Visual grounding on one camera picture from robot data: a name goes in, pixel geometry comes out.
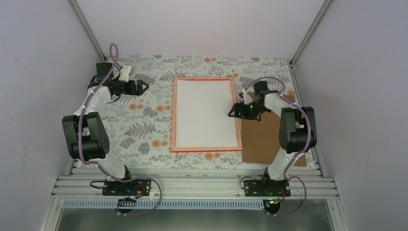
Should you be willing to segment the brown backing board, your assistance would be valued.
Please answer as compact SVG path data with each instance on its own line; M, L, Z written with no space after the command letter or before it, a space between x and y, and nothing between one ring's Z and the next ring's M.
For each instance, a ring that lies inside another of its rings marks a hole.
M281 110L290 107L278 93L270 93L255 98L249 93L252 103L262 104L267 111L261 115L261 121L241 119L242 162L247 164L270 165L281 148L279 134L281 128Z

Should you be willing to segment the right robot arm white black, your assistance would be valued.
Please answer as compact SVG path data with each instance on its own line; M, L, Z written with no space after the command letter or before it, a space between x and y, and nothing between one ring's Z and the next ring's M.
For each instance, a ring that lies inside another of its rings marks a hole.
M242 101L232 106L228 116L260 121L263 113L276 113L280 117L280 149L261 178L253 180L253 184L248 186L246 195L289 195L289 168L317 144L314 109L289 101L281 90L270 90L265 77L254 80L251 86L254 87L255 97L252 99L247 90L243 89L239 94Z

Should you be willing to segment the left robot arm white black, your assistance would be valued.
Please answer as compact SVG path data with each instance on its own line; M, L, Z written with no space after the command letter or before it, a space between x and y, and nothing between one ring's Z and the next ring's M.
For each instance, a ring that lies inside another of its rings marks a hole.
M134 181L128 168L109 153L110 140L100 114L112 103L113 96L140 96L149 85L142 80L131 80L128 65L97 63L96 71L80 108L62 119L66 144L73 159L97 166L107 181L116 181L115 189L120 194L127 195L133 191Z

